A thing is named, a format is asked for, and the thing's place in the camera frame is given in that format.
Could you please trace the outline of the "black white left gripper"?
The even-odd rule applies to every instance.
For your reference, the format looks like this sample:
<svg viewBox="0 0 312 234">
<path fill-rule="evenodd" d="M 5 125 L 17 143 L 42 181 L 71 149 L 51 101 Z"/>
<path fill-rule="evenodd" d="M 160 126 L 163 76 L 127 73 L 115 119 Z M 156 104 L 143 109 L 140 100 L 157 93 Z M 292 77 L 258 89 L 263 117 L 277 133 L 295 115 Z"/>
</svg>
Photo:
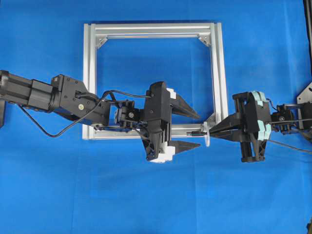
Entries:
<svg viewBox="0 0 312 234">
<path fill-rule="evenodd" d="M 146 159 L 153 163 L 165 163 L 173 160 L 173 155 L 198 148 L 200 144 L 180 140 L 171 140 L 171 114 L 200 119 L 200 115 L 179 95 L 171 101 L 167 85 L 159 81 L 150 85 L 146 91 L 144 109 L 141 114 L 140 132 Z"/>
</svg>

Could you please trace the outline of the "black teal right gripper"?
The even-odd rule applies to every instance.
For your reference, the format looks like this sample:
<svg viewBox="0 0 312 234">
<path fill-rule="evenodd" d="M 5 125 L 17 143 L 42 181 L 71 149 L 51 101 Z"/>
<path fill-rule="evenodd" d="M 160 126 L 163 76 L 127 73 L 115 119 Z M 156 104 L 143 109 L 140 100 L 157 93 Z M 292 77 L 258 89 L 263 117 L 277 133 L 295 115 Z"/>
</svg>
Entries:
<svg viewBox="0 0 312 234">
<path fill-rule="evenodd" d="M 272 132 L 269 101 L 261 91 L 234 94 L 233 100 L 237 113 L 212 127 L 210 137 L 240 142 L 242 162 L 264 161 Z M 242 130 L 233 130 L 240 126 Z"/>
</svg>

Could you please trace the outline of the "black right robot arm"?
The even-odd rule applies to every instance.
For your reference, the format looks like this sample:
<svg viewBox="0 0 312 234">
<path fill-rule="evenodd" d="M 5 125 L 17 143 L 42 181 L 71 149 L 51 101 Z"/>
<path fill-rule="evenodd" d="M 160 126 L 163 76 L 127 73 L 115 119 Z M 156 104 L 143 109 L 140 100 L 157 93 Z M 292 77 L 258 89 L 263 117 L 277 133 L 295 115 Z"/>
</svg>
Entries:
<svg viewBox="0 0 312 234">
<path fill-rule="evenodd" d="M 270 112 L 272 102 L 263 92 L 233 95 L 235 113 L 209 130 L 209 135 L 240 143 L 242 162 L 265 160 L 265 148 L 272 132 L 307 134 L 312 130 L 312 104 L 283 104 Z"/>
</svg>

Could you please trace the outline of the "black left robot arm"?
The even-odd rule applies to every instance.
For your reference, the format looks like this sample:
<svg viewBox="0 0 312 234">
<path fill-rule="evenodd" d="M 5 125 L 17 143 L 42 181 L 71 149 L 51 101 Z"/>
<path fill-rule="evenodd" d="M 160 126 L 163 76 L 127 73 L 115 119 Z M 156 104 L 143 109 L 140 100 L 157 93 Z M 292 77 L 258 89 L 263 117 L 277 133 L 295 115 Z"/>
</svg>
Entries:
<svg viewBox="0 0 312 234">
<path fill-rule="evenodd" d="M 144 108 L 135 107 L 134 95 L 117 100 L 115 91 L 105 91 L 101 97 L 90 93 L 82 81 L 58 75 L 51 83 L 26 79 L 5 70 L 0 73 L 0 97 L 28 109 L 51 113 L 95 130 L 139 134 L 146 159 L 153 163 L 171 161 L 173 156 L 198 147 L 198 144 L 172 140 L 172 115 L 198 118 L 198 114 L 165 82 L 150 85 Z"/>
</svg>

